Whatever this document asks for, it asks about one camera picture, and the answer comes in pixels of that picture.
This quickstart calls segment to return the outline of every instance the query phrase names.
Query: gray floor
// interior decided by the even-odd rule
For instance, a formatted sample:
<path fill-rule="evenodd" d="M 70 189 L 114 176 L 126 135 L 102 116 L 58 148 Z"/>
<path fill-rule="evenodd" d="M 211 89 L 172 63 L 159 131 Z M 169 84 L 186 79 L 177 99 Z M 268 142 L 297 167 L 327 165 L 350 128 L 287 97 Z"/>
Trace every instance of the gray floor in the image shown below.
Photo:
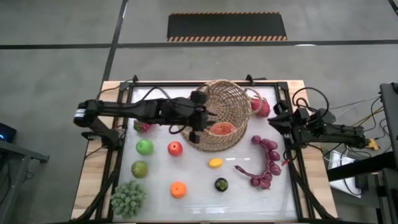
<path fill-rule="evenodd" d="M 120 5 L 121 0 L 3 0 L 0 45 L 110 43 Z M 289 40 L 398 39 L 398 17 L 386 0 L 130 0 L 119 42 L 165 42 L 167 15 L 178 11 L 280 11 Z M 18 129 L 17 144 L 51 155 L 47 165 L 30 168 L 35 177 L 24 184 L 12 223 L 69 219 L 86 146 L 73 112 L 96 96 L 107 56 L 107 49 L 0 50 L 0 122 Z M 303 79 L 338 106 L 377 95 L 380 83 L 398 82 L 397 64 L 398 45 L 119 49 L 110 80 L 134 74 L 141 80 L 239 79 L 248 73 Z M 308 93 L 312 106 L 324 105 Z M 352 124 L 369 113 L 370 103 L 338 122 Z M 381 134 L 376 128 L 368 136 Z M 382 150 L 389 147 L 387 138 L 379 143 Z M 338 194 L 335 199 L 344 220 L 375 222 L 374 210 Z"/>

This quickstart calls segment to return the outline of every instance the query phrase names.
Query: glass surface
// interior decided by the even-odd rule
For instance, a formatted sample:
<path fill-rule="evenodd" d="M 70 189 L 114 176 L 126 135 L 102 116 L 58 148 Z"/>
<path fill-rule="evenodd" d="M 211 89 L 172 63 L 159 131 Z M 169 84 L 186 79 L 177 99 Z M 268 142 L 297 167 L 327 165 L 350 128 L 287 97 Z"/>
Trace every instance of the glass surface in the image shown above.
<path fill-rule="evenodd" d="M 162 87 L 172 98 L 189 96 L 194 87 Z M 276 104 L 274 87 L 257 86 L 255 89 L 266 97 L 270 106 Z M 140 100 L 150 87 L 134 87 L 132 102 Z M 154 90 L 147 99 L 164 98 Z M 250 178 L 238 172 L 234 166 L 239 165 L 253 174 L 260 174 L 264 169 L 265 155 L 260 146 L 251 144 L 253 135 L 271 139 L 278 143 L 277 152 L 281 161 L 276 164 L 282 169 L 280 176 L 273 176 L 271 189 L 261 190 L 252 187 Z M 154 143 L 154 152 L 143 156 L 136 151 L 136 144 L 141 139 L 150 139 Z M 172 141 L 179 141 L 183 146 L 180 157 L 172 157 L 167 146 Z M 137 217 L 123 220 L 114 217 L 116 222 L 177 222 L 177 221 L 272 221 L 296 220 L 294 199 L 287 166 L 281 166 L 284 143 L 282 136 L 269 126 L 265 118 L 253 116 L 248 129 L 240 142 L 223 152 L 202 152 L 188 145 L 179 134 L 171 135 L 168 126 L 153 126 L 147 133 L 139 134 L 133 129 L 133 119 L 129 120 L 126 144 L 124 146 L 119 184 L 137 180 L 147 191 L 147 198 Z M 208 161 L 221 158 L 223 165 L 210 169 Z M 136 179 L 131 174 L 133 162 L 142 160 L 148 165 L 148 175 Z M 225 192 L 215 189 L 217 178 L 223 177 L 229 187 Z M 183 182 L 187 194 L 183 198 L 170 195 L 170 185 Z"/>

